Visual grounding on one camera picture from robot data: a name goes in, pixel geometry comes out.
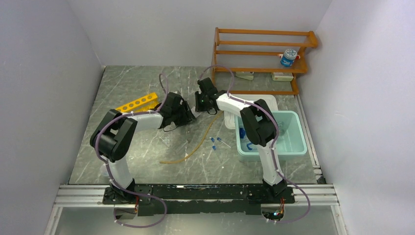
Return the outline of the white plastic zip bag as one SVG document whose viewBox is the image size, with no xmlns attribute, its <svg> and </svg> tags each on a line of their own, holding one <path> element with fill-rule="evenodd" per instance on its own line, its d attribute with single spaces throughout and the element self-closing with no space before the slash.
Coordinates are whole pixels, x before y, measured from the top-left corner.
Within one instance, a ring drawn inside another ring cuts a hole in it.
<svg viewBox="0 0 415 235">
<path fill-rule="evenodd" d="M 200 113 L 196 111 L 196 107 L 195 106 L 192 107 L 190 110 L 191 110 L 191 112 L 192 112 L 192 114 L 193 114 L 193 116 L 195 118 L 197 118 L 200 115 Z"/>
</svg>

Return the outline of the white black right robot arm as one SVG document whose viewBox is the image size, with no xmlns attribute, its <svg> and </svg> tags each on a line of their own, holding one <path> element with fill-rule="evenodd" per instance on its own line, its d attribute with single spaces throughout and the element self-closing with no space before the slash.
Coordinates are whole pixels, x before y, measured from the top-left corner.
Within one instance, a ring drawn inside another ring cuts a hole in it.
<svg viewBox="0 0 415 235">
<path fill-rule="evenodd" d="M 276 141 L 279 137 L 277 122 L 263 99 L 257 101 L 236 97 L 224 90 L 218 90 L 210 78 L 197 82 L 195 93 L 196 110 L 207 112 L 211 109 L 226 111 L 241 118 L 246 136 L 256 147 L 263 171 L 264 197 L 275 203 L 287 188 L 287 182 L 280 171 Z"/>
</svg>

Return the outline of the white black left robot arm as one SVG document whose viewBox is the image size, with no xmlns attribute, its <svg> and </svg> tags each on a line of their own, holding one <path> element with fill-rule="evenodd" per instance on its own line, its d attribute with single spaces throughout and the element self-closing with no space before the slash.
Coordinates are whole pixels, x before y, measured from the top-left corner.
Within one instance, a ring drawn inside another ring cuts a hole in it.
<svg viewBox="0 0 415 235">
<path fill-rule="evenodd" d="M 126 154 L 136 131 L 163 129 L 171 124 L 176 127 L 196 120 L 187 101 L 179 94 L 169 92 L 155 108 L 129 115 L 115 109 L 109 110 L 90 138 L 90 145 L 104 161 L 105 169 L 114 182 L 110 187 L 116 198 L 124 204 L 136 195 L 135 180 L 126 161 Z"/>
</svg>

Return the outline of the metal crucible tongs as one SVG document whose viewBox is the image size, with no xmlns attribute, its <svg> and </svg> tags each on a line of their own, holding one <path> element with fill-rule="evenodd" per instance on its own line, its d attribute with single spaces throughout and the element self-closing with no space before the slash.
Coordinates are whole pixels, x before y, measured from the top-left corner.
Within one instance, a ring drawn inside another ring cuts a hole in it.
<svg viewBox="0 0 415 235">
<path fill-rule="evenodd" d="M 279 135 L 284 135 L 286 132 L 286 125 L 283 121 L 277 122 Z"/>
</svg>

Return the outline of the blue safety glasses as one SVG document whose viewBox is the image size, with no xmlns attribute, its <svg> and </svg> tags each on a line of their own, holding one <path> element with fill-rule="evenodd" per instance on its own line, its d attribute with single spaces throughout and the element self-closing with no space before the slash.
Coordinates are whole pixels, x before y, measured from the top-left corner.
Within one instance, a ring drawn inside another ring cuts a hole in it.
<svg viewBox="0 0 415 235">
<path fill-rule="evenodd" d="M 251 143 L 251 142 L 249 142 L 248 144 L 246 144 L 246 147 L 247 147 L 247 149 L 248 149 L 249 151 L 256 151 L 256 150 L 257 150 L 256 145 L 255 145 L 255 144 L 253 144 L 253 143 Z"/>
</svg>

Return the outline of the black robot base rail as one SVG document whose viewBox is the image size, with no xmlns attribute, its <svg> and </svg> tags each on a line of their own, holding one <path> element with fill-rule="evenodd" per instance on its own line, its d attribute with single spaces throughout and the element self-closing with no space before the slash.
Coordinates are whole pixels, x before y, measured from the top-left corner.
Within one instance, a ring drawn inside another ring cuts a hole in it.
<svg viewBox="0 0 415 235">
<path fill-rule="evenodd" d="M 265 184 L 149 185 L 137 184 L 135 196 L 105 188 L 102 204 L 138 206 L 138 216 L 156 214 L 234 213 L 261 215 L 262 205 L 273 207 L 295 202 L 292 187 L 273 193 Z"/>
</svg>

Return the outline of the blue base graduated cylinder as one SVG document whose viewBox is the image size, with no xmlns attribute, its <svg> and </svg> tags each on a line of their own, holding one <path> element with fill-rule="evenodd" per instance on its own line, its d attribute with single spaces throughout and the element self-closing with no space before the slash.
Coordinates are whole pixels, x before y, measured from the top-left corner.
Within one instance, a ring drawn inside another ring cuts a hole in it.
<svg viewBox="0 0 415 235">
<path fill-rule="evenodd" d="M 246 131 L 244 128 L 239 128 L 239 135 L 241 138 L 244 138 L 246 135 Z"/>
</svg>

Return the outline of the tan rubber tubing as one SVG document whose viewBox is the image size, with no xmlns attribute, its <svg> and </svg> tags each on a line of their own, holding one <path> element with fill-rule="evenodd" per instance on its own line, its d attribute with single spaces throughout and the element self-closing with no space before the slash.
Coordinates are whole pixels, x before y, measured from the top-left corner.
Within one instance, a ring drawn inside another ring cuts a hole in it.
<svg viewBox="0 0 415 235">
<path fill-rule="evenodd" d="M 198 143 L 198 145 L 189 153 L 189 154 L 186 154 L 185 155 L 185 157 L 183 157 L 182 159 L 179 159 L 179 160 L 175 160 L 175 161 L 159 161 L 159 163 L 160 164 L 179 164 L 179 163 L 181 163 L 181 162 L 185 162 L 188 158 L 190 158 L 200 147 L 201 147 L 201 145 L 203 144 L 203 142 L 205 141 L 205 139 L 206 139 L 206 137 L 207 137 L 207 135 L 208 135 L 208 133 L 209 133 L 209 131 L 210 131 L 210 129 L 211 129 L 211 127 L 212 127 L 212 125 L 214 124 L 214 122 L 220 117 L 220 116 L 222 116 L 224 114 L 224 112 L 223 111 L 220 111 L 219 112 L 219 114 L 217 114 L 213 119 L 212 119 L 212 121 L 209 123 L 209 125 L 207 126 L 207 129 L 206 129 L 206 131 L 205 131 L 205 133 L 204 133 L 204 135 L 202 136 L 202 138 L 201 138 L 201 140 L 200 140 L 200 142 Z"/>
</svg>

